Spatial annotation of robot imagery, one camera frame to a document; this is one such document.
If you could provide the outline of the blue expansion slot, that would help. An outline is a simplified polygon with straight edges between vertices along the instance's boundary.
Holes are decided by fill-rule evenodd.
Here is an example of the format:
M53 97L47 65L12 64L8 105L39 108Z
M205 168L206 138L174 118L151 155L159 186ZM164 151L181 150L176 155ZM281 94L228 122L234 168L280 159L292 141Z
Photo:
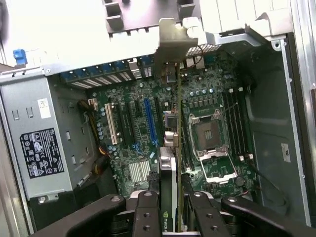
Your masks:
M144 105L145 105L146 116L147 116L147 121L148 121L148 125L149 125L149 130L150 130L151 142L153 145L155 145L157 147L158 146L158 139L157 139L157 135L156 135L155 122L154 122L154 117L153 117L151 103L150 103L149 98L144 99Z

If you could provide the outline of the white expansion slot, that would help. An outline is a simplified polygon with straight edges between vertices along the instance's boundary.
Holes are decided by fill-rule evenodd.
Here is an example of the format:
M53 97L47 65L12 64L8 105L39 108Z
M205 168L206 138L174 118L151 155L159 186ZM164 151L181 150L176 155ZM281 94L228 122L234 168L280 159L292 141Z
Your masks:
M115 123L113 119L112 105L111 103L107 103L104 105L104 107L106 111L109 131L110 131L110 138L111 138L112 144L116 145L118 143L118 139L117 139L117 133L116 133Z

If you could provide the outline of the metal socket cover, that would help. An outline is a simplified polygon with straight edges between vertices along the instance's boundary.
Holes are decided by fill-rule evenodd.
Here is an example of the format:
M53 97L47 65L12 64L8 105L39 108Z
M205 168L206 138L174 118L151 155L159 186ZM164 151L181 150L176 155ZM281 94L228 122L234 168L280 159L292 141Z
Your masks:
M211 160L213 158L222 158L222 157L229 158L230 164L234 170L233 173L226 174L223 177L218 177L218 176L217 177L208 177L206 174L206 169L205 169L206 166L203 164L203 161L208 161L208 160ZM199 157L199 161L200 161L200 164L201 164L201 167L202 167L202 170L203 170L203 173L204 173L204 176L206 178L207 183L225 184L225 183L228 183L228 181L230 179L237 178L237 176L238 176L238 173L237 173L237 170L236 170L235 165L233 163L233 160L227 151L223 151L223 152L216 151L216 150L206 151L204 155Z

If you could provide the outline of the silver chipset heatsink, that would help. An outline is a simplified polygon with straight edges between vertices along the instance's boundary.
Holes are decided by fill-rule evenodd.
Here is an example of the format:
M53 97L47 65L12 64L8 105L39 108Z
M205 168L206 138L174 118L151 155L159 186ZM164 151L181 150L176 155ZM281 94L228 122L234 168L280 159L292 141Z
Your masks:
M147 176L151 171L148 160L131 163L129 164L128 168L130 172L131 181L134 183L147 181Z

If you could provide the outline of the CPU socket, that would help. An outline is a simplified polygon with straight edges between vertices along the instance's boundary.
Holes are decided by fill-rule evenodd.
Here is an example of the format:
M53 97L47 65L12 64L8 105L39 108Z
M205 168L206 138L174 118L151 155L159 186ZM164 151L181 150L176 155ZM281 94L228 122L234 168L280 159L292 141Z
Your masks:
M210 114L189 115L189 132L192 148L197 156L224 149L228 145L224 116L219 109Z

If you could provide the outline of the socket locking lever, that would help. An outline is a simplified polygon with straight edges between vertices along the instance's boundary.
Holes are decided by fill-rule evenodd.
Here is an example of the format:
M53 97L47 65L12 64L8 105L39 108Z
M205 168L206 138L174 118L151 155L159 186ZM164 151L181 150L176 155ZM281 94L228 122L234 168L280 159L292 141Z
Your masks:
M233 103L231 106L228 106L226 109L222 110L220 114L223 115L226 111L229 111L230 109L234 108L236 105L238 105L238 102Z

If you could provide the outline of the open black PC case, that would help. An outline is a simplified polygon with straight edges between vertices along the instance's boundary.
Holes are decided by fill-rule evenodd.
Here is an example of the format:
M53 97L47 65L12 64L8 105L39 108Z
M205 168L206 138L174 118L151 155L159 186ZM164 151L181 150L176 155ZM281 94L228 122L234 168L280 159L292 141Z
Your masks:
M101 175L100 183L104 183L107 177L103 172L107 168L114 178L110 167L111 157L100 148L88 91L147 78L162 81L155 76L159 25L150 27L147 32L139 29L131 31L129 35L126 32L116 33L110 38L103 4L101 10L103 24L90 22L88 15L80 16L82 23L78 34L71 37L73 50L69 51L69 60L35 67L16 65L12 70L0 73L0 86L9 79L43 75L83 91L86 98L78 101L78 107L89 124L97 149L97 158L89 173ZM215 55L228 56L236 62L236 78L244 91L249 140L253 149L253 158L247 158L246 164L257 175L258 181L257 189L241 196L216 198L210 192L200 191L217 202L224 197L242 197L316 229L311 217L315 209L308 188L305 110L289 11L278 9L264 12L252 22L240 22L238 12L229 11L228 26L220 18L218 7L203 6L200 0L200 11L200 19L187 17L180 23L176 22L188 29L189 37L198 40L197 45L188 50L180 68L194 66L200 69L203 60ZM0 115L24 213L33 234L35 229L29 200L15 157L1 93ZM200 237L196 229L190 229L185 224L183 187L182 195L181 231L162 233L162 237Z

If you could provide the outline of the green motherboard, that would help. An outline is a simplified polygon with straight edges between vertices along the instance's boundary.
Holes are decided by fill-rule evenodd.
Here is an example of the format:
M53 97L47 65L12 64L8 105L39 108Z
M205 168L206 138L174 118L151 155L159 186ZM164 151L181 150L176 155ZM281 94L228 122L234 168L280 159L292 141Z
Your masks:
M245 111L242 84L236 78L236 62L228 56L209 56L200 69L194 66L180 68L182 80L182 173L189 174L194 190L207 191L216 198L226 195L241 196L258 188L257 175L246 164L253 158L250 131ZM145 182L131 181L129 164L149 161L151 171L159 167L159 149L164 146L166 131L173 131L177 119L171 114L175 108L175 86L164 85L155 78L129 81L112 86L102 86L88 91L94 109L94 122L99 145L111 157L110 167L117 191L129 196L133 191L148 187ZM155 122L158 146L152 144L144 99L149 98ZM237 170L237 178L228 183L207 183L199 156L192 148L189 132L189 115L210 114L238 102L224 116L228 145L219 151L227 151ZM118 143L112 144L104 105L111 103ZM228 157L203 161L208 177L223 177L233 173Z

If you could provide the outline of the grey power supply unit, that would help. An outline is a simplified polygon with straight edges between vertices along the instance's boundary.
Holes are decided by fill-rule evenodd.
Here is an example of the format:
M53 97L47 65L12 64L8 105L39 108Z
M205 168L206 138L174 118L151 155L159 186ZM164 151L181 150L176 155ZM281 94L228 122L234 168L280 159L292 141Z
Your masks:
M43 75L9 79L0 93L26 197L82 184L97 158L92 131L78 107L85 93Z

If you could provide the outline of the grey parts rack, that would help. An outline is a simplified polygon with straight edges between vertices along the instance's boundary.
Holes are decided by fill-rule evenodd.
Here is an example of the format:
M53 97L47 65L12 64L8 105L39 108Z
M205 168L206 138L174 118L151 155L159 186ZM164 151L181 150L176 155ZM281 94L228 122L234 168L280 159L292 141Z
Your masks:
M156 27L161 18L201 18L200 0L102 0L109 37Z

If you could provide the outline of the blue case latch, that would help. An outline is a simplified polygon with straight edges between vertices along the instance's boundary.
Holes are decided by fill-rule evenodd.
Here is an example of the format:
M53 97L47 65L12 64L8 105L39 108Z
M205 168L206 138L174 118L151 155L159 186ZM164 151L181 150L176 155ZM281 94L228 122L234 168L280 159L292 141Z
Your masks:
M16 65L26 65L28 63L26 52L23 49L13 50L13 57L16 61Z

